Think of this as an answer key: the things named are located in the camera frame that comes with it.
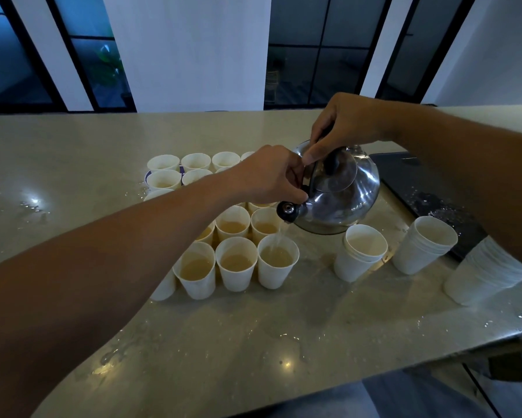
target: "human arm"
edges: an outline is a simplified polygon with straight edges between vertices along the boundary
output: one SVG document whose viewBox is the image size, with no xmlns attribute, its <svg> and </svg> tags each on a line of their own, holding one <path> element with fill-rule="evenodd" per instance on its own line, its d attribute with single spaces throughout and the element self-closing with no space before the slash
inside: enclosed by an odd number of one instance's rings
<svg viewBox="0 0 522 418">
<path fill-rule="evenodd" d="M 313 124 L 304 162 L 376 140 L 392 140 L 437 170 L 488 234 L 522 262 L 522 133 L 429 106 L 339 93 Z"/>
<path fill-rule="evenodd" d="M 284 147 L 262 147 L 225 172 L 0 263 L 0 416 L 31 414 L 133 317 L 229 206 L 304 202 L 296 187 L 302 170 L 300 158 Z"/>
</svg>

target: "stacked white cups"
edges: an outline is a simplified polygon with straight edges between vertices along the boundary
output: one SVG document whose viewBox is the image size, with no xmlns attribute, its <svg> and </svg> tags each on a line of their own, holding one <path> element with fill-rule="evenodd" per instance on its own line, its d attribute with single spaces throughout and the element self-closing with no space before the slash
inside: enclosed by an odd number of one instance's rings
<svg viewBox="0 0 522 418">
<path fill-rule="evenodd" d="M 522 263 L 491 237 L 470 251 L 443 285 L 460 305 L 472 305 L 522 281 Z"/>
<path fill-rule="evenodd" d="M 392 257 L 392 263 L 402 273 L 414 274 L 445 255 L 457 242 L 457 232 L 445 222 L 435 217 L 418 217 Z"/>
<path fill-rule="evenodd" d="M 334 260 L 334 272 L 339 279 L 352 282 L 380 261 L 389 245 L 383 235 L 365 224 L 348 227 Z"/>
</svg>

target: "stainless steel kettle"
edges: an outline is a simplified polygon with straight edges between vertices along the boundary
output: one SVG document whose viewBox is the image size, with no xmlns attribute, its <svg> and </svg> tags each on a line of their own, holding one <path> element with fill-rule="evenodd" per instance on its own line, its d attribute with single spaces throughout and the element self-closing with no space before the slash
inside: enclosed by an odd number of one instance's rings
<svg viewBox="0 0 522 418">
<path fill-rule="evenodd" d="M 302 156 L 308 147 L 309 141 L 305 141 L 292 151 Z M 305 168 L 302 189 L 309 196 L 307 201 L 279 203 L 278 216 L 311 233 L 336 235 L 356 224 L 373 206 L 379 194 L 379 172 L 359 145 L 341 147 Z"/>
</svg>

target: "right hand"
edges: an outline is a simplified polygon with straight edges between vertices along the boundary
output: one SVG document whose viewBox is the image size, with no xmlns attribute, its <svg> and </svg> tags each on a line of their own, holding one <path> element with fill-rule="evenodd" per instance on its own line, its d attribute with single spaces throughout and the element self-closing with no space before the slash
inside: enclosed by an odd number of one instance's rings
<svg viewBox="0 0 522 418">
<path fill-rule="evenodd" d="M 386 103 L 352 93 L 334 94 L 311 127 L 310 147 L 303 155 L 303 163 L 308 165 L 320 160 L 338 147 L 368 144 L 385 138 L 383 105 Z M 323 129 L 333 122 L 331 132 L 318 142 Z"/>
</svg>

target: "beige countertop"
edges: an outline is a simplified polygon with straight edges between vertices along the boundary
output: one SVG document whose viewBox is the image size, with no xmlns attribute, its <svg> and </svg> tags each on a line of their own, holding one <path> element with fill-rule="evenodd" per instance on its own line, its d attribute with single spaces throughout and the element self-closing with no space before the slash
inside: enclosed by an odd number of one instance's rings
<svg viewBox="0 0 522 418">
<path fill-rule="evenodd" d="M 317 111 L 0 117 L 0 261 L 141 202 L 158 154 L 294 147 Z M 369 153 L 402 150 L 393 143 Z M 440 286 L 444 258 L 415 276 L 387 260 L 411 220 L 382 188 L 362 221 L 386 237 L 385 263 L 350 285 L 332 272 L 341 236 L 292 226 L 300 259 L 282 288 L 182 288 L 132 321 L 48 396 L 35 416 L 221 417 L 522 333 L 522 284 L 463 308 Z"/>
</svg>

